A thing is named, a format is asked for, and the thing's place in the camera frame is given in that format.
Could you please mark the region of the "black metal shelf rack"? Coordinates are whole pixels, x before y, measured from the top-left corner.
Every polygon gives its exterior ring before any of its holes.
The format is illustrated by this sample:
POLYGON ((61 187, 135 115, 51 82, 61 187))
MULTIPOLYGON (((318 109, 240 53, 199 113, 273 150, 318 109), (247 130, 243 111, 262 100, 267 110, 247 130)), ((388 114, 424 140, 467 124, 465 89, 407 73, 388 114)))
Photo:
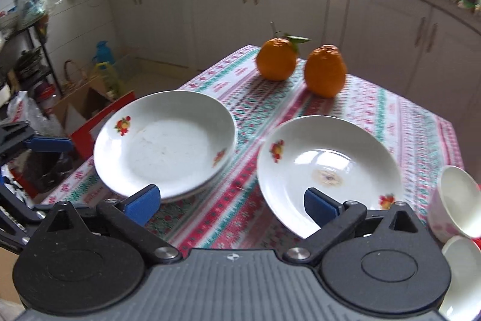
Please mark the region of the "black metal shelf rack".
POLYGON ((1 9, 1 75, 13 91, 32 93, 41 83, 64 95, 47 50, 47 30, 59 0, 13 0, 1 9))

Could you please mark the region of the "white bottom plate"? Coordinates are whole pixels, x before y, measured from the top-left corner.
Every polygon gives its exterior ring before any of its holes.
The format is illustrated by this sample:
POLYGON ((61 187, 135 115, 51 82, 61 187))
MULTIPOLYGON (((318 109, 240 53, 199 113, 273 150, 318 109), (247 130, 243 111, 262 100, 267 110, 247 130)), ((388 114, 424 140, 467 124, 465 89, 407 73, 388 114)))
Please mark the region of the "white bottom plate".
POLYGON ((164 197, 161 195, 161 203, 162 204, 170 204, 174 203, 177 201, 180 201, 181 199, 188 199, 198 193, 202 193, 204 191, 207 191, 211 189, 215 183, 217 183, 218 180, 224 175, 226 172, 227 168, 231 164, 231 162, 234 160, 236 157, 236 152, 233 152, 230 154, 230 156, 225 160, 225 162, 221 165, 220 170, 212 177, 210 180, 206 181, 205 183, 201 184, 199 187, 196 189, 193 189, 191 191, 188 191, 186 193, 183 193, 182 195, 179 196, 172 196, 172 197, 164 197))

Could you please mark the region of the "white bowl pink base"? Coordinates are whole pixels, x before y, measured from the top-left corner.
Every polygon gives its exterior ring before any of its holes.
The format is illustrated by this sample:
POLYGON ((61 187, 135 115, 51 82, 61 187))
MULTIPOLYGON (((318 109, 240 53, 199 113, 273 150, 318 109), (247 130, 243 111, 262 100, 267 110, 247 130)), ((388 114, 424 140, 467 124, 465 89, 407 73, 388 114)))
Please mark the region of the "white bowl pink base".
POLYGON ((440 306, 447 320, 476 320, 480 314, 480 249, 471 239, 452 237, 442 249, 451 283, 440 306))

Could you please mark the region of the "white bowl pink flowers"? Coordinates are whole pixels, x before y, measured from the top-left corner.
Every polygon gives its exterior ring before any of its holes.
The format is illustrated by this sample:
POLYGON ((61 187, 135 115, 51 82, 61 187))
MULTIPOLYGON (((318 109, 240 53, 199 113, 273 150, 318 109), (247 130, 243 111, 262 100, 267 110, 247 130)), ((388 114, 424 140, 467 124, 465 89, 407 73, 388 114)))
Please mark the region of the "white bowl pink flowers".
POLYGON ((427 212, 428 225, 441 243, 453 236, 480 238, 480 189, 474 179, 457 166, 440 170, 427 212))

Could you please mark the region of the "patterned red green tablecloth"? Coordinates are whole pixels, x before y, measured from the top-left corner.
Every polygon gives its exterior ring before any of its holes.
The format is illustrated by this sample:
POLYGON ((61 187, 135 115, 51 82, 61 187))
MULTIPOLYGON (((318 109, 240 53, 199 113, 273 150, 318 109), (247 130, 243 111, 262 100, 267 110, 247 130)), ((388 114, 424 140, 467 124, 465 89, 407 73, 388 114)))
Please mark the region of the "patterned red green tablecloth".
POLYGON ((256 46, 220 60, 184 85, 221 101, 234 115, 237 149, 220 179, 191 198, 163 204, 148 228, 182 251, 191 248, 276 248, 297 242, 270 211, 259 189, 256 159, 268 133, 299 116, 330 115, 373 134, 401 168, 404 198, 426 218, 435 180, 443 166, 462 166, 452 124, 356 76, 334 99, 307 92, 303 70, 284 83, 267 82, 254 65, 256 46))

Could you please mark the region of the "white kitchen cabinets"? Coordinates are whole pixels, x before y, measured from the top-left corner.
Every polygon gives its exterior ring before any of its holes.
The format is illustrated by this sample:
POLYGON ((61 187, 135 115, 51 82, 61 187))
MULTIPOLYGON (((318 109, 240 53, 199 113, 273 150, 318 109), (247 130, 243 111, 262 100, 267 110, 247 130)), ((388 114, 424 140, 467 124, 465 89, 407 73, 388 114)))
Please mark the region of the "white kitchen cabinets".
POLYGON ((447 0, 112 0, 122 44, 202 70, 273 29, 337 46, 349 71, 454 125, 466 169, 480 168, 480 22, 447 0))

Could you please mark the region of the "bumpy orange without leaf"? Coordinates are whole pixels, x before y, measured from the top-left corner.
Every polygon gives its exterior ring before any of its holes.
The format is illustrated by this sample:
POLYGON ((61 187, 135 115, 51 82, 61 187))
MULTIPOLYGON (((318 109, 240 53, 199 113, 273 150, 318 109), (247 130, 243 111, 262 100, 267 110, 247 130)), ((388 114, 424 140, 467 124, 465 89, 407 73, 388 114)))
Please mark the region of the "bumpy orange without leaf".
POLYGON ((308 55, 303 74, 312 94, 333 99, 346 83, 347 66, 336 46, 324 45, 308 55))

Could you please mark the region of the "orange with leaf stem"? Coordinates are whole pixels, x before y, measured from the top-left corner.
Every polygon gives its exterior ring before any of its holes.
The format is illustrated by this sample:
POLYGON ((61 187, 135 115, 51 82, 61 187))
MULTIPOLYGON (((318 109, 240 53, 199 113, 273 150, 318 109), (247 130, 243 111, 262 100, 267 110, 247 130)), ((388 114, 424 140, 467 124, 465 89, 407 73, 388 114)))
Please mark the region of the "orange with leaf stem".
POLYGON ((266 41, 256 56, 259 74, 271 82, 284 82, 297 67, 299 45, 310 42, 310 38, 281 32, 270 22, 273 38, 266 41))

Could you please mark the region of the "open cardboard box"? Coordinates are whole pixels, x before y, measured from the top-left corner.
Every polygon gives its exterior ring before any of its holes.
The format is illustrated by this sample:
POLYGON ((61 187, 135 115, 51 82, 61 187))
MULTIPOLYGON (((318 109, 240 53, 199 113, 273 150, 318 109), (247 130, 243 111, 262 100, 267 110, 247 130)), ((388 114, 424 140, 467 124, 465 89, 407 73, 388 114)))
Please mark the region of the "open cardboard box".
POLYGON ((134 91, 119 99, 109 98, 103 80, 96 76, 58 101, 52 114, 72 139, 78 155, 86 160, 92 156, 95 140, 105 122, 134 100, 134 91))

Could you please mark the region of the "blue plastic bottle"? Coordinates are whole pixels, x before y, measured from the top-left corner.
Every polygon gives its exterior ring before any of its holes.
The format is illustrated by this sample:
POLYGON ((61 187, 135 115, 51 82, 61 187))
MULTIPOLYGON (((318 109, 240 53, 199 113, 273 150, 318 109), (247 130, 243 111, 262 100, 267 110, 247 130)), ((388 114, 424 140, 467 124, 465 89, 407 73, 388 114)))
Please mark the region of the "blue plastic bottle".
POLYGON ((108 47, 107 41, 100 41, 96 44, 96 52, 92 60, 94 63, 115 64, 112 50, 108 47))

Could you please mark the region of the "white stained fruit-print plate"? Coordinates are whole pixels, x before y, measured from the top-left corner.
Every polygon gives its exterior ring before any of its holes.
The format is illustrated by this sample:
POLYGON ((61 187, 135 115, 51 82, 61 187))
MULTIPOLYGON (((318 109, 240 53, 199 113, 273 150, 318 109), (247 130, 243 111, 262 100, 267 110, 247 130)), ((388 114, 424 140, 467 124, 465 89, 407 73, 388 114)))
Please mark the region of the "white stained fruit-print plate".
POLYGON ((257 175, 271 211, 302 239, 320 228, 304 207, 310 187, 369 209, 388 209, 404 199, 400 167, 384 145, 332 116, 301 116, 276 127, 259 150, 257 175))

